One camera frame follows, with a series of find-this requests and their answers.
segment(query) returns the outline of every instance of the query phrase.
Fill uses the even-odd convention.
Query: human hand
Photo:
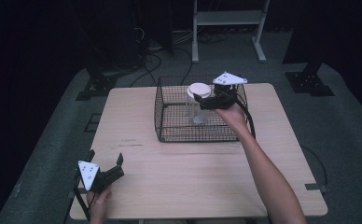
[[[86,198],[90,204],[90,224],[102,224],[106,220],[107,199],[111,197],[112,186],[107,186],[103,192],[88,191]]]
[[[234,104],[228,109],[217,109],[216,113],[224,120],[226,124],[237,134],[250,133],[243,110],[239,105]]]

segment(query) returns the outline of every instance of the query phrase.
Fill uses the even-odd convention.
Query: white lid
[[[196,82],[188,87],[187,93],[192,99],[194,99],[193,93],[200,95],[202,98],[206,98],[211,94],[211,88],[204,83]]]

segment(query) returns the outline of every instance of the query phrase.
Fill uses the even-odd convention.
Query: forearm
[[[250,165],[259,196],[273,223],[306,223],[298,198],[256,139],[246,130],[236,130]]]

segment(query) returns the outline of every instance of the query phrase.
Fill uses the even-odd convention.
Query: plastic container
[[[202,125],[207,119],[208,110],[201,110],[198,102],[195,101],[193,93],[200,95],[202,98],[206,98],[211,95],[210,86],[204,83],[193,83],[187,88],[187,109],[189,122],[192,125]]]

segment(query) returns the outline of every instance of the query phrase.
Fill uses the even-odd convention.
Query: dark curtain
[[[321,61],[362,104],[362,1],[304,0],[284,63]]]

